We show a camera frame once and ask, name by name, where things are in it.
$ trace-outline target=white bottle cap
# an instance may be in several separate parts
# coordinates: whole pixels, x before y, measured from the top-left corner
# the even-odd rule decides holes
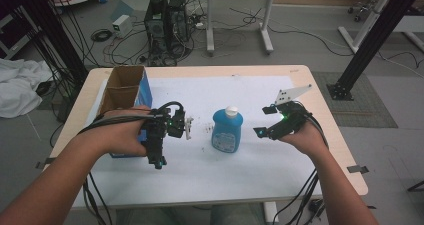
[[[227,115],[227,117],[229,118],[235,118],[238,114],[238,108],[234,107],[234,106],[228,106],[225,109],[225,115]]]

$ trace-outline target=open box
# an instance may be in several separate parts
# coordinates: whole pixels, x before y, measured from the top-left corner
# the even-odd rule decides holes
[[[97,114],[114,109],[126,109],[138,105],[152,106],[152,93],[144,66],[114,67],[107,81]],[[141,132],[139,141],[146,139]],[[129,157],[124,154],[110,154],[114,158]]]

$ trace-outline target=floor mat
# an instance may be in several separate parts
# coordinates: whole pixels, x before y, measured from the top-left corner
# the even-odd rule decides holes
[[[335,84],[342,73],[312,72],[318,87],[333,114],[334,120],[341,127],[397,128],[387,108],[368,78],[362,74],[351,90],[353,101],[333,100],[327,84]]]

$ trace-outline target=blue bottle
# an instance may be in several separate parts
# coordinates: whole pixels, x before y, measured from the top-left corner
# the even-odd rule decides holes
[[[222,152],[234,153],[240,144],[243,117],[237,107],[229,106],[213,115],[215,126],[212,132],[212,146]]]

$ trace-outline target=person's right arm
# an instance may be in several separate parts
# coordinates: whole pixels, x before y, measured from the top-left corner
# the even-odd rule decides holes
[[[297,133],[280,140],[292,144],[314,163],[330,224],[378,224],[312,123],[305,123]]]

